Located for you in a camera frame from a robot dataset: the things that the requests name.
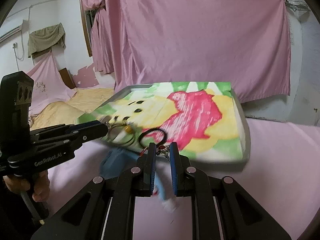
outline peeling paint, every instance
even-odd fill
[[[45,92],[45,84],[43,82],[36,83],[36,90],[39,92]]]
[[[78,88],[94,87],[99,85],[99,82],[94,73],[94,65],[80,68],[76,75],[72,75],[72,78]]]

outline air conditioner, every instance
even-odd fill
[[[0,28],[0,43],[22,30],[23,20],[5,21]]]

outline bed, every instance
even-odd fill
[[[66,102],[50,103],[36,117],[32,118],[31,130],[57,125],[72,124],[85,112],[91,112],[113,95],[112,88],[74,89],[76,94]]]
[[[70,123],[81,113],[95,109],[112,93],[112,89],[78,90],[66,103],[48,105],[36,117],[32,129]],[[250,118],[247,122],[251,156],[242,172],[215,172],[210,166],[197,165],[210,176],[233,176],[293,240],[298,239],[320,207],[320,128]],[[107,151],[108,146],[102,142],[90,141],[76,150],[74,159],[49,169],[51,214],[99,174]],[[164,186],[172,194],[169,164],[157,162],[157,169],[162,171]],[[180,198],[179,207],[168,213],[157,197],[137,198],[133,239],[191,239],[190,203],[189,199]]]

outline pink curtain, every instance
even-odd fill
[[[105,6],[106,43],[99,46],[115,72],[116,92],[133,84],[230,81],[241,102],[290,94],[283,0],[105,0]]]
[[[42,57],[34,68],[27,73],[35,82],[29,115],[41,113],[50,103],[66,102],[76,93],[62,81],[53,54],[48,52]]]
[[[106,26],[108,14],[105,0],[81,0],[84,10],[99,8],[91,29],[91,49],[95,71],[108,74],[114,71],[111,60],[110,40]]]

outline wall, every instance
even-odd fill
[[[288,121],[320,126],[320,24],[312,11],[297,12],[302,25],[300,82]]]
[[[87,76],[82,75],[86,70],[92,72],[92,68],[87,68],[87,66],[93,63],[93,59],[89,57],[85,44],[79,0],[58,0],[58,6],[59,20],[66,32],[64,54],[70,73],[72,75],[78,74],[77,80],[95,76],[100,87],[114,87],[114,78],[111,75],[101,75],[99,72],[94,73],[94,75],[91,75],[91,73]]]
[[[291,36],[290,96],[275,95],[242,104],[246,116],[287,121],[299,85],[302,63],[302,28],[297,17],[288,11]]]
[[[10,21],[15,19],[25,20],[25,24],[22,27],[25,56],[21,61],[17,60],[19,69],[28,72],[34,66],[31,58],[28,58],[28,27],[31,33],[61,22],[66,32],[66,47],[62,49],[59,45],[53,46],[52,53],[57,60],[59,69],[66,67],[72,75],[77,75],[80,69],[86,68],[93,63],[92,57],[88,55],[84,40],[79,0],[54,0],[35,5],[30,9],[30,22],[28,23],[27,7],[44,1],[48,0],[18,0],[4,22],[4,24],[10,24]],[[12,48],[15,42],[18,45],[16,48],[17,57],[20,58],[22,56],[20,33],[0,43],[0,78],[18,70]],[[34,63],[36,64],[40,59],[41,57],[34,59]],[[101,75],[98,72],[92,73],[91,76],[99,83],[99,87],[114,87],[115,81],[112,75]]]
[[[28,72],[32,67],[33,63],[31,58],[28,58],[28,28],[30,33],[42,29],[44,27],[55,25],[59,23],[58,20],[58,1],[50,1],[47,3],[35,5],[30,9],[30,21],[28,22],[28,8],[30,5],[43,2],[47,0],[18,0],[17,3],[13,6],[8,17],[4,21],[4,24],[10,24],[11,21],[15,19],[25,20],[22,26],[22,38],[23,38],[23,47],[25,51],[24,58],[18,61],[19,69]],[[21,58],[22,56],[22,44],[21,44],[21,34],[20,32],[8,38],[4,42],[0,43],[0,78],[4,75],[10,74],[17,71],[17,65],[15,61],[14,50],[12,48],[13,43],[17,43],[18,47],[16,48],[17,57]],[[54,46],[52,52],[55,55],[59,68],[66,67],[66,61],[64,58],[63,50],[61,47]]]

